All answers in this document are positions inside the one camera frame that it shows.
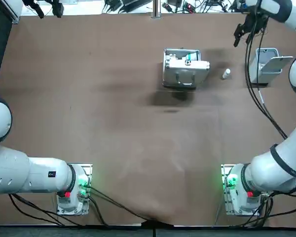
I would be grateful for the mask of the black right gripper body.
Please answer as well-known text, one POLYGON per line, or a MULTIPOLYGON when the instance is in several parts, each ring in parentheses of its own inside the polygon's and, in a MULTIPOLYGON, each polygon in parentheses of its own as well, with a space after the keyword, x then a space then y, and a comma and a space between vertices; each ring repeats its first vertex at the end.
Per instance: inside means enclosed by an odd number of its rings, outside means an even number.
POLYGON ((244 32, 250 33, 253 29, 255 29, 255 33, 264 31, 266 29, 268 20, 269 16, 266 14, 261 12, 255 13, 252 10, 247 10, 247 16, 244 22, 244 32))

